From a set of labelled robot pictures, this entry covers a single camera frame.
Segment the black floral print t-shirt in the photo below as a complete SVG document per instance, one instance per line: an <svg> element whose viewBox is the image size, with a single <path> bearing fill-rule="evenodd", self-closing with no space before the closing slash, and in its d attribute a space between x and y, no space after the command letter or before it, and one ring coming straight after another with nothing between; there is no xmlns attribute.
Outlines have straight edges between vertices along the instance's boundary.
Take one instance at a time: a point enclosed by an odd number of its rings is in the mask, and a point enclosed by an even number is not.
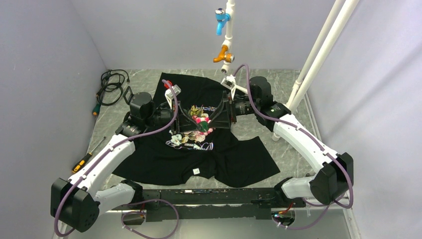
<svg viewBox="0 0 422 239"><path fill-rule="evenodd" d="M195 120L208 118L227 89L205 77L162 73L153 102L166 103L164 81L181 88L177 98ZM234 188L246 187L279 173L279 167L259 137L238 140L229 129L173 134L169 129L134 140L135 151L114 175L160 186L185 184L193 176Z"/></svg>

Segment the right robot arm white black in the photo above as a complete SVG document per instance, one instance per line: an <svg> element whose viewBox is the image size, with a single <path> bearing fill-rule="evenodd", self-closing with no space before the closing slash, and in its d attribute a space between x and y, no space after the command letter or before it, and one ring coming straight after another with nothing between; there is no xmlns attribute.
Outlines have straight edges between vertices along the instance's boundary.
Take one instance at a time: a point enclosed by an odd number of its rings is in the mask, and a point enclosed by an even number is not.
<svg viewBox="0 0 422 239"><path fill-rule="evenodd" d="M324 145L283 103L275 101L266 78L253 77L244 88L230 75L221 84L230 93L223 94L216 111L210 116L210 127L229 128L237 116L254 114L274 138L281 137L293 146L315 172L314 176L289 177L279 182L274 187L277 205L285 207L294 199L303 198L314 198L323 206L338 204L341 196L353 188L353 158Z"/></svg>

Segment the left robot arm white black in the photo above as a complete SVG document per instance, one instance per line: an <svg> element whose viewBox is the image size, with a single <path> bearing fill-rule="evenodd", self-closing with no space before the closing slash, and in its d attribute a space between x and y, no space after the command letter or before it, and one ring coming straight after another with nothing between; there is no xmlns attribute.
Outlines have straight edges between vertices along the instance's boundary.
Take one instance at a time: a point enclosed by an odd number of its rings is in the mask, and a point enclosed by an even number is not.
<svg viewBox="0 0 422 239"><path fill-rule="evenodd" d="M161 128L147 132L141 129L143 119L135 123L123 123L102 151L87 166L67 180L58 178L51 186L50 213L54 217L54 232L66 237L74 230L87 231L104 212L126 204L130 209L142 205L141 187L131 182L100 191L101 183L135 151L134 140L154 135L169 127L178 128L182 113L178 94L174 87L165 92L170 115Z"/></svg>

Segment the orange tap valve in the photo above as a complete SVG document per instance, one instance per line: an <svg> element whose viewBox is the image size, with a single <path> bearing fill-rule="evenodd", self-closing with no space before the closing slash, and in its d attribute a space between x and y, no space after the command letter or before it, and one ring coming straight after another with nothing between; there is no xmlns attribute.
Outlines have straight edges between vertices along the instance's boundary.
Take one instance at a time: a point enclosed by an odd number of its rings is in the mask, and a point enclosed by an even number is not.
<svg viewBox="0 0 422 239"><path fill-rule="evenodd" d="M223 45L221 47L221 51L219 52L218 56L213 58L212 61L214 63L218 63L221 61L232 63L235 59L235 56L232 53L229 53L228 50L229 50L229 47L227 45Z"/></svg>

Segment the black rectangular frame stand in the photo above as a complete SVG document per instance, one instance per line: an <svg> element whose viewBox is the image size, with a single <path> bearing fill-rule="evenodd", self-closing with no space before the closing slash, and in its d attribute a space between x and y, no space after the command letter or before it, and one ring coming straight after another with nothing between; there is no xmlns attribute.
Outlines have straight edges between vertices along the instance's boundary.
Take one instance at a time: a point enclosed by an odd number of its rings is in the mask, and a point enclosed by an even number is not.
<svg viewBox="0 0 422 239"><path fill-rule="evenodd" d="M134 96L131 86L127 86L123 92L123 99L127 105L130 105L130 102Z"/></svg>

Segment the white pvc pipe frame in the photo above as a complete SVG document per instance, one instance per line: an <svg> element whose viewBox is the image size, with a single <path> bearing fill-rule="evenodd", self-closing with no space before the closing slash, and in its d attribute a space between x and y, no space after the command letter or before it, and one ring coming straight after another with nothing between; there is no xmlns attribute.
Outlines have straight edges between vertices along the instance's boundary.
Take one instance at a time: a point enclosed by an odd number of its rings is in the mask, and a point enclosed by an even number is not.
<svg viewBox="0 0 422 239"><path fill-rule="evenodd" d="M291 94L287 101L287 108L296 111L299 103L304 99L307 91L313 82L315 76L321 69L328 54L336 43L339 35L348 22L351 14L355 10L359 0L336 0L321 28L318 37L305 61L305 64L293 84ZM227 45L229 50L232 45L233 21L235 19L235 1L229 0L224 8L226 13L231 16L230 21L224 26L225 36L221 46ZM223 62L221 72L228 76L230 64ZM244 87L237 85L239 90L246 90Z"/></svg>

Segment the green orange handled screwdriver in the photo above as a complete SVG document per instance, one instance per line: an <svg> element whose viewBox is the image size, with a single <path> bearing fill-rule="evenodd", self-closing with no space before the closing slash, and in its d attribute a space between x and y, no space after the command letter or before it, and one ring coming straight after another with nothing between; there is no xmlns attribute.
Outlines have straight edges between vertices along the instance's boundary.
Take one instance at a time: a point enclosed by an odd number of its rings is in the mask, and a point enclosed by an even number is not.
<svg viewBox="0 0 422 239"><path fill-rule="evenodd" d="M101 109L101 104L96 104L96 106L92 110L92 115L98 116Z"/></svg>

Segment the yellow black handled screwdriver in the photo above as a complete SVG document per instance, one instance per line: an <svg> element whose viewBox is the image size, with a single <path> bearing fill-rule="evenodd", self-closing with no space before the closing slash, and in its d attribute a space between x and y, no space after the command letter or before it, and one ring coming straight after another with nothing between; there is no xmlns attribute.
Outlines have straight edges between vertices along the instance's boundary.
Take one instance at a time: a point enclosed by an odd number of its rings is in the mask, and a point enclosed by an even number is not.
<svg viewBox="0 0 422 239"><path fill-rule="evenodd" d="M80 159L79 161L77 161L77 163L72 167L72 170L71 170L71 172L73 173L73 174L75 174L75 173L77 173L77 172L79 172L87 163L88 163L88 161L89 161L89 159L92 157L92 155L93 155L93 152L94 152L94 150L95 149L97 149L97 147L99 147L100 146L100 144L104 141L106 139L106 136L104 136L96 145L95 145L95 147L91 150L91 151L88 151L87 153L86 153L86 155L82 158L82 159Z"/></svg>

